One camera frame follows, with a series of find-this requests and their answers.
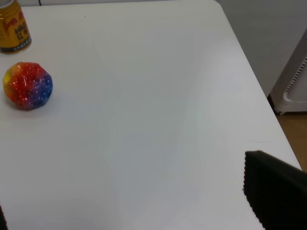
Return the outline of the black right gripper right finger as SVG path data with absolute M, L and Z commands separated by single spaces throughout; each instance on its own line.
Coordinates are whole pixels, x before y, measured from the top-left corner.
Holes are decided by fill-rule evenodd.
M 307 228 L 306 172 L 263 151 L 247 151 L 243 192 L 264 229 Z

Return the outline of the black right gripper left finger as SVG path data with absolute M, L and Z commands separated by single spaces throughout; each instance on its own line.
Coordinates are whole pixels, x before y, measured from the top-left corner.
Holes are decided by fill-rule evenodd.
M 0 230 L 8 230 L 7 221 L 5 219 L 1 206 L 0 206 Z

